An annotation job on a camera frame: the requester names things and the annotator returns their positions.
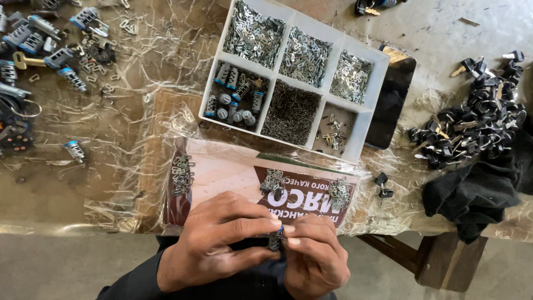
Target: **smartphone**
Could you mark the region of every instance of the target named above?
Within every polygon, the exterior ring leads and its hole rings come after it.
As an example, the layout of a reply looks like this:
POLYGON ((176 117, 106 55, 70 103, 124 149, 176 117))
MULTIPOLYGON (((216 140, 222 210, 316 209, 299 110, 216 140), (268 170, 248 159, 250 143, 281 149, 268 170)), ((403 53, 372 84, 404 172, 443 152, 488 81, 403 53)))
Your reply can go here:
POLYGON ((387 45, 382 45, 379 50, 388 54, 391 59, 374 116, 368 128, 365 145, 385 150, 391 144, 407 92, 411 86, 416 59, 387 45))

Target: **finger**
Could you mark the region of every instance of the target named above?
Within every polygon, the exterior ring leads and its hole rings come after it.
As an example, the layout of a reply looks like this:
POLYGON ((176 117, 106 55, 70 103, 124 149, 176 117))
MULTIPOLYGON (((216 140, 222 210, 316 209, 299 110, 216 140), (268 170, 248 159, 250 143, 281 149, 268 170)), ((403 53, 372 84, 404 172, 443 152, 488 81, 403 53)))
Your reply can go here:
POLYGON ((212 227, 210 234, 216 237, 216 246, 225 246, 245 238, 278 231, 280 228, 281 220, 241 218, 212 227))
POLYGON ((336 235, 337 229, 335 228, 335 223, 329 218, 328 216, 317 216, 313 214, 313 216, 309 216, 308 218, 301 219, 298 223, 305 223, 305 224, 316 224, 316 225, 327 225, 331 231, 336 235))
POLYGON ((324 271, 335 273, 339 258, 330 245, 310 238, 288 238, 283 243, 289 250, 311 257, 324 271))
POLYGON ((257 219, 278 219, 268 208, 263 205, 250 203, 248 200, 234 200, 219 207, 214 212, 220 218, 220 223, 229 222, 239 218, 257 219))
POLYGON ((328 225, 321 222, 320 225, 298 223, 293 225, 285 225, 283 235, 287 238, 310 238, 317 242, 326 243, 330 245, 338 257, 344 255, 344 249, 338 242, 337 236, 331 231, 328 225))
POLYGON ((269 259, 280 259, 279 251, 272 251, 265 247, 250 247, 244 250, 232 251, 221 256, 223 261, 218 266, 219 272, 231 276, 240 271, 258 266, 269 259))

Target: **gray floor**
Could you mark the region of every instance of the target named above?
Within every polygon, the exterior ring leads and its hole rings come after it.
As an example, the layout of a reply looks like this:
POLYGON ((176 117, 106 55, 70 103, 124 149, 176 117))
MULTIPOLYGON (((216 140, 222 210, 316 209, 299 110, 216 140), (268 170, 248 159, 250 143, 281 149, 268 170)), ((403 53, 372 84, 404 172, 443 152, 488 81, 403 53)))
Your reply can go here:
MULTIPOLYGON (((414 232, 399 238, 413 246, 414 232)), ((489 240, 466 294, 424 288, 411 273, 357 238, 340 237, 352 277, 339 299, 533 299, 533 244, 489 240)), ((100 289, 157 250, 151 235, 82 238, 0 235, 0 296, 12 299, 95 299, 100 289)))

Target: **fingernail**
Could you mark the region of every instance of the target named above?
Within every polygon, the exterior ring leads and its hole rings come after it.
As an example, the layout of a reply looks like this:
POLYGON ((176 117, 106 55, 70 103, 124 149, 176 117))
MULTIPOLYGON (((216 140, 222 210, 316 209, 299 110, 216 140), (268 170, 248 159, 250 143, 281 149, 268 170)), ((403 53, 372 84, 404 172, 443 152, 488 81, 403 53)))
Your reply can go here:
POLYGON ((281 220, 270 220, 274 225, 281 227, 281 220))
POLYGON ((296 230, 296 227, 294 227, 293 225, 285 225, 283 226, 283 228, 285 229, 286 233, 292 233, 296 230))
POLYGON ((288 238, 287 242, 291 245, 299 245, 301 241, 298 238, 288 238))

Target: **black fabric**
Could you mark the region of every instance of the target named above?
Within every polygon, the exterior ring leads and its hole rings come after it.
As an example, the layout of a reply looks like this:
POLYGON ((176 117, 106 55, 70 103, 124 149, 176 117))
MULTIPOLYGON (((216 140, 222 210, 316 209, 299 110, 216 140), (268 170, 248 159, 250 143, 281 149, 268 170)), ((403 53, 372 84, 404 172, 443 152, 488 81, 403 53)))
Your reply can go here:
MULTIPOLYGON (((166 294, 157 286, 157 268, 163 250, 175 243, 179 237, 157 236, 158 254, 122 276, 111 287, 104 287, 96 300, 175 300, 175 299, 293 299, 284 285, 287 262, 270 260, 255 268, 245 270, 232 277, 220 279, 203 286, 189 287, 166 294)), ((263 246, 267 239, 244 239, 230 245, 233 250, 263 246)), ((333 292, 321 300, 337 300, 333 292)))
POLYGON ((450 172, 426 184, 422 195, 426 215, 445 216, 457 225, 459 238, 475 241, 488 224, 505 219, 505 208, 518 205, 516 191, 533 194, 531 119, 516 132, 512 150, 450 172))

